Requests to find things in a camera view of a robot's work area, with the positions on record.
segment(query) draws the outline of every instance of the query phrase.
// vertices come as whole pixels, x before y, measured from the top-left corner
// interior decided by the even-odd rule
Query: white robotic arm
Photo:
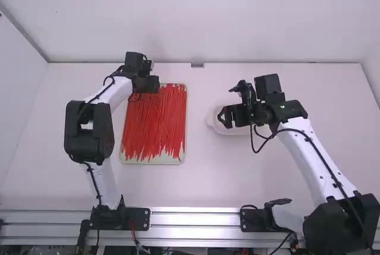
[[[64,148],[71,160],[82,164],[96,198],[90,219],[81,223],[75,253],[81,255],[89,230],[149,229],[150,211],[126,207],[115,183],[110,156],[115,145],[112,113],[133,93],[157,93],[158,76],[150,75],[153,61],[140,53],[127,52],[125,63],[107,76],[103,87],[85,100],[72,100],[66,106]],[[149,252],[134,238],[136,246]]]
[[[104,91],[104,93],[99,98],[95,98],[97,95],[101,94],[102,91]],[[110,112],[113,114],[113,111],[115,111],[120,103],[123,100],[128,99],[132,94],[133,86],[131,79],[118,76],[113,78],[109,77],[105,79],[104,86],[98,92],[85,99],[85,103],[88,103],[94,98],[95,99],[91,102],[92,104],[108,103],[110,106]],[[117,209],[121,201],[121,193],[119,193],[115,183],[110,158],[105,159],[102,165],[91,162],[85,163],[87,164],[84,166],[84,169],[95,198],[94,207],[99,204],[99,200],[97,198],[99,192],[102,205],[108,206],[110,210]],[[90,173],[88,166],[92,169],[93,175]]]
[[[116,210],[122,200],[109,158],[115,144],[112,114],[135,92],[158,92],[159,78],[150,75],[153,65],[145,55],[127,52],[124,66],[107,76],[98,92],[66,107],[65,151],[83,164],[95,197],[94,208]]]
[[[226,128],[251,126],[252,150],[258,153],[277,136],[287,147],[310,189],[316,209],[306,218],[297,215],[290,199],[268,202],[262,210],[240,210],[243,232],[252,222],[264,219],[269,230],[296,232],[314,254],[348,253],[371,249],[380,204],[373,194],[360,194],[343,175],[319,142],[308,114],[297,100],[285,100],[277,74],[255,78],[255,88],[244,80],[230,92],[238,92],[242,103],[225,106],[218,120]],[[272,135],[256,151],[252,124],[268,124]]]

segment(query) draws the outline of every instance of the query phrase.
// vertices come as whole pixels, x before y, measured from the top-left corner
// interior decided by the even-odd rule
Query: metal frame
[[[239,209],[223,207],[151,207],[151,226],[136,232],[141,244],[171,247],[277,247],[286,233],[240,230]],[[89,210],[6,210],[1,229],[2,245],[76,245],[80,223]],[[95,245],[90,231],[87,245]],[[99,245],[134,245],[129,231],[100,231]],[[374,249],[380,249],[380,228]]]

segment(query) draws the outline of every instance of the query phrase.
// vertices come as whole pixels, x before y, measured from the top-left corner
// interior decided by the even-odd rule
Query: wire
[[[286,237],[284,238],[284,240],[280,243],[279,246],[276,247],[275,250],[273,250],[271,253],[269,253],[268,255],[273,255],[274,253],[276,253],[278,251],[278,249],[281,248],[282,245],[284,245],[284,243],[286,242],[286,240],[293,234],[293,232],[289,233],[288,235],[286,235]]]
[[[102,205],[102,196],[100,195],[100,192],[99,192],[99,189],[97,187],[97,184],[96,184],[96,181],[95,181],[95,176],[94,176],[94,172],[93,172],[93,168],[91,168],[90,164],[87,163],[87,162],[83,162],[83,164],[85,164],[87,166],[87,172],[90,173],[91,175],[91,180],[93,182],[93,185],[94,185],[94,188],[95,188],[95,191],[96,191],[96,198],[98,199],[99,201],[99,206]],[[98,229],[97,229],[97,238],[96,238],[96,247],[99,246],[99,238],[100,238],[100,230],[99,230],[99,224],[98,224]]]
[[[257,124],[255,124],[255,126],[254,126],[254,131],[255,131],[255,134],[260,138],[263,138],[263,139],[269,138],[269,137],[262,136],[259,132],[257,132]]]
[[[342,184],[341,182],[339,182],[338,178],[335,176],[335,174],[333,173],[333,170],[331,170],[330,166],[327,164],[325,158],[323,157],[323,155],[321,154],[321,152],[318,150],[317,146],[314,144],[313,140],[303,131],[300,131],[298,129],[294,129],[294,128],[284,128],[284,129],[280,129],[280,130],[277,130],[275,132],[272,133],[272,135],[270,135],[267,139],[265,139],[265,141],[263,142],[263,144],[259,147],[259,149],[256,151],[255,148],[254,148],[254,141],[253,141],[253,135],[252,135],[252,124],[249,125],[249,130],[251,132],[251,146],[252,146],[252,150],[254,151],[254,153],[259,153],[261,151],[261,149],[265,146],[265,144],[268,143],[269,140],[273,139],[278,133],[280,132],[285,132],[285,131],[292,131],[292,132],[296,132],[296,133],[299,133],[301,135],[303,135],[305,137],[305,141],[306,142],[309,142],[310,145],[314,148],[314,150],[316,151],[317,155],[319,156],[319,158],[321,159],[322,163],[325,165],[327,171],[330,173],[331,175],[331,178],[334,180],[336,186],[339,188],[340,192],[342,193],[344,199],[347,201],[347,203],[349,204],[350,206],[350,209],[352,210],[353,214],[354,214],[354,217],[356,218],[357,222],[359,223],[360,225],[360,228],[362,229],[362,232],[363,232],[363,235],[364,235],[364,238],[366,240],[366,243],[367,243],[367,246],[368,246],[368,249],[370,249],[370,253],[371,255],[374,255],[374,250],[373,250],[373,247],[370,246],[369,244],[369,240],[368,240],[368,236],[367,236],[367,232],[365,230],[365,227],[364,227],[364,224],[362,222],[362,219],[360,218],[357,210],[355,209],[353,203],[351,202],[351,200],[349,199],[347,193],[344,191],[344,189],[342,188]]]
[[[251,208],[253,208],[253,209],[258,209],[257,206],[254,206],[254,205],[252,205],[252,204],[244,204],[244,205],[240,208],[239,213],[242,212],[242,209],[243,209],[244,207],[251,207]]]
[[[96,99],[99,99],[101,97],[102,94],[104,94],[106,92],[106,90],[108,90],[111,86],[113,86],[115,84],[115,79],[111,76],[111,75],[108,75],[104,80],[103,80],[103,85],[105,85],[105,82],[108,78],[111,78],[112,81],[111,83],[106,86],[100,93],[98,93],[97,95],[95,95],[92,99],[90,99],[88,102],[86,102],[83,106],[83,108],[79,111],[78,113],[78,117],[77,117],[77,121],[78,122],[82,116],[82,114],[85,113],[85,111],[90,107],[90,104],[91,102],[93,102],[94,100]]]
[[[164,255],[166,252],[168,252],[170,247],[168,247],[164,252],[161,253],[161,255]]]

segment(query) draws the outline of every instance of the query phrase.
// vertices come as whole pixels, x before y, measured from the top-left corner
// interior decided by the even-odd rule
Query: black clamp
[[[148,231],[150,213],[150,209],[144,207],[125,207],[123,197],[116,210],[110,210],[107,206],[94,207],[90,219],[81,223],[75,254],[82,255],[90,230]]]
[[[278,226],[273,217],[272,207],[292,202],[291,199],[277,199],[264,204],[263,209],[240,209],[240,229],[243,232],[289,232]]]

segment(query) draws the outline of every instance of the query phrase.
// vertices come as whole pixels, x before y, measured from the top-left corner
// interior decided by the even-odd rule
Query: white wall
[[[0,186],[5,179],[37,96],[46,66],[47,62],[2,14],[0,17]]]
[[[0,2],[55,62],[120,62],[126,50],[158,61],[364,61],[380,90],[378,0]]]

